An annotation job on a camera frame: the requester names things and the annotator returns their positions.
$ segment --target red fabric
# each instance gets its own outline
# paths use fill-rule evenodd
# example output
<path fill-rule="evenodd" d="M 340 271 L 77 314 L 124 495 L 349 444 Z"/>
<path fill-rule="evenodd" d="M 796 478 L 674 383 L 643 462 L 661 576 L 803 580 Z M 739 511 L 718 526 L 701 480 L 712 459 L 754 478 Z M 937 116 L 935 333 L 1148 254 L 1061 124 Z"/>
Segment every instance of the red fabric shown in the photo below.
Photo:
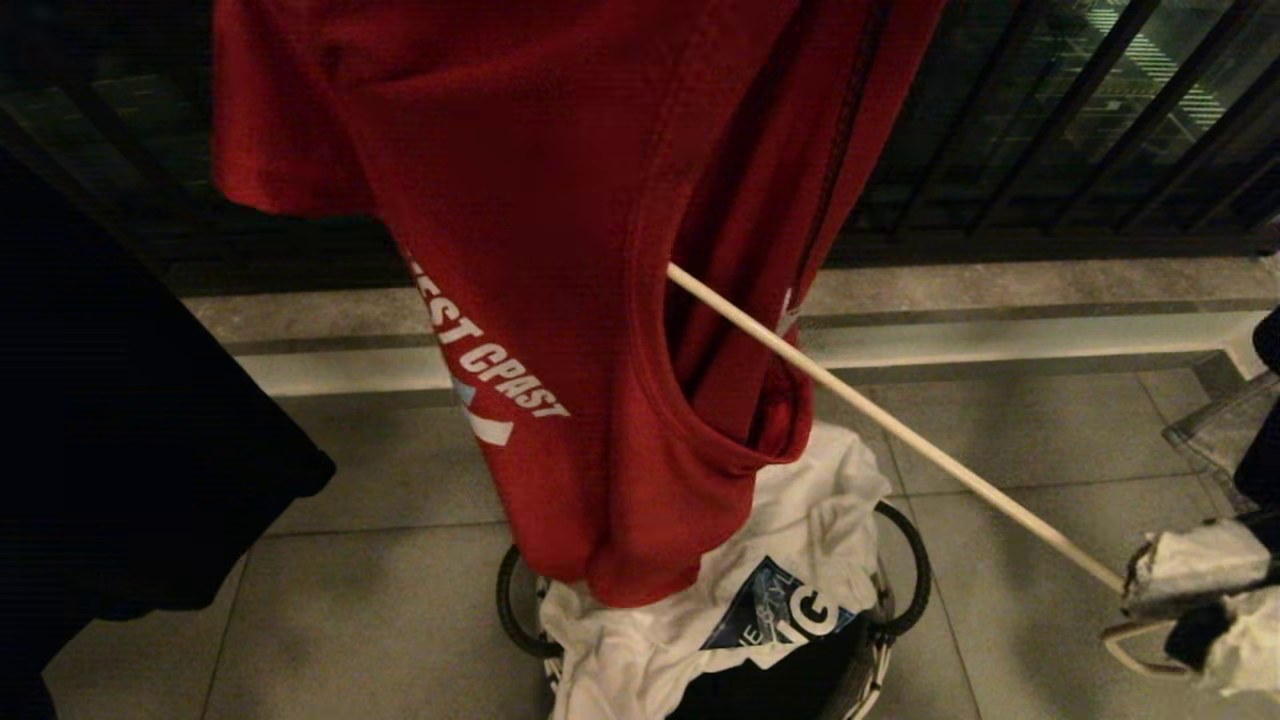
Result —
<path fill-rule="evenodd" d="M 943 1 L 882 4 L 838 152 L 867 0 L 219 0 L 215 181 L 381 218 L 529 564 L 644 605 L 812 420 L 808 382 L 666 263 L 767 325 L 796 306 Z"/>

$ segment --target white cloth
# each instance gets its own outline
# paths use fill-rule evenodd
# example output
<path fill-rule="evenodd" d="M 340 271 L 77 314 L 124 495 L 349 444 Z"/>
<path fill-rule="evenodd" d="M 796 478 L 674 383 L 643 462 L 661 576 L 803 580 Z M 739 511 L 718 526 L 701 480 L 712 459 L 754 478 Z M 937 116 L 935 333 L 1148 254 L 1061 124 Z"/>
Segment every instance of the white cloth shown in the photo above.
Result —
<path fill-rule="evenodd" d="M 552 583 L 547 633 L 564 647 L 553 720 L 653 720 L 703 673 L 768 669 L 876 603 L 872 512 L 890 483 L 856 433 L 814 423 L 801 457 L 756 475 L 751 516 L 708 552 L 694 587 L 609 609 Z"/>
<path fill-rule="evenodd" d="M 1170 603 L 1249 588 L 1271 570 L 1271 551 L 1236 520 L 1217 520 L 1185 533 L 1147 536 L 1125 584 L 1125 610 L 1134 616 L 1161 616 Z"/>
<path fill-rule="evenodd" d="M 1222 600 L 1231 620 L 1210 646 L 1201 687 L 1280 693 L 1280 585 Z"/>

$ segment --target gray floor tile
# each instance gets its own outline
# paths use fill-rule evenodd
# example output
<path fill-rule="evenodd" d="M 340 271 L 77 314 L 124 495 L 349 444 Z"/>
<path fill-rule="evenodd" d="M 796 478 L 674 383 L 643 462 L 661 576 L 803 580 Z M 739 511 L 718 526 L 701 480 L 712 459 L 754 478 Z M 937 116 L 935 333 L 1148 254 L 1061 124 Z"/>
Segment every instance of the gray floor tile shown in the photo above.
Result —
<path fill-rule="evenodd" d="M 1196 373 L 1187 368 L 1138 373 L 1165 424 L 1176 423 L 1211 402 Z"/>
<path fill-rule="evenodd" d="M 266 538 L 207 720 L 536 717 L 540 664 L 503 634 L 504 525 Z"/>
<path fill-rule="evenodd" d="M 905 498 L 893 503 L 910 515 Z M 901 612 L 915 587 L 915 561 L 911 550 L 887 520 L 876 516 L 881 536 L 881 561 L 884 564 Z M 937 594 L 929 600 L 924 616 L 893 646 L 884 691 L 872 712 L 879 720 L 977 720 L 978 705 L 960 662 L 946 609 Z"/>
<path fill-rule="evenodd" d="M 859 389 L 864 393 L 867 392 L 864 388 Z M 893 486 L 890 495 L 902 495 L 902 478 L 899 477 L 897 465 L 893 462 L 893 454 L 890 452 L 888 436 L 884 434 L 884 430 L 879 425 L 823 387 L 814 387 L 813 410 L 814 416 L 819 420 L 826 420 L 858 433 L 863 438 L 863 442 L 867 443 L 867 447 L 872 448 L 872 452 L 876 454 L 876 465 L 879 466 L 879 471 Z"/>
<path fill-rule="evenodd" d="M 243 560 L 198 612 L 97 620 L 45 669 L 60 720 L 200 720 Z"/>
<path fill-rule="evenodd" d="M 457 407 L 308 405 L 294 419 L 338 465 L 315 497 L 296 501 L 268 534 L 412 528 L 504 519 Z"/>
<path fill-rule="evenodd" d="M 872 400 L 1000 487 L 1175 475 L 1190 468 L 1133 374 L 877 386 Z M 890 439 L 909 495 L 963 486 Z"/>
<path fill-rule="evenodd" d="M 1196 478 L 1015 489 L 1010 495 L 1120 570 L 1147 530 L 1213 509 Z M 984 720 L 1275 717 L 1257 697 L 1224 700 L 1116 664 L 1098 633 L 1119 597 L 969 495 L 913 498 Z"/>

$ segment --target t-shirt sleeve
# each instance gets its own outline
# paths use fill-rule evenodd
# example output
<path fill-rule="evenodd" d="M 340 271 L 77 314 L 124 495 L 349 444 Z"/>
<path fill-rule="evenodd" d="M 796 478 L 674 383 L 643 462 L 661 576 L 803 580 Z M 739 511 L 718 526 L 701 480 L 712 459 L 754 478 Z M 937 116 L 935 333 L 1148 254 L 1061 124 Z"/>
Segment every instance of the t-shirt sleeve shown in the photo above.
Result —
<path fill-rule="evenodd" d="M 287 215 L 375 213 L 355 143 L 305 18 L 269 0 L 214 9 L 215 186 L 230 200 Z"/>

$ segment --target stone ledge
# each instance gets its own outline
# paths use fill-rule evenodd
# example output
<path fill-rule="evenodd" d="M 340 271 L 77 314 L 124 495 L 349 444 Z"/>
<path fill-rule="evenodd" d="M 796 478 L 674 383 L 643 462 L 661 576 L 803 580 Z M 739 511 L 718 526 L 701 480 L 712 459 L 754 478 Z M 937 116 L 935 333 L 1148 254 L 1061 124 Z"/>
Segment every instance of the stone ledge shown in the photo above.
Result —
<path fill-rule="evenodd" d="M 236 355 L 431 343 L 412 288 L 187 299 Z M 1083 260 L 819 273 L 809 328 L 1270 310 L 1277 278 L 1244 258 Z"/>

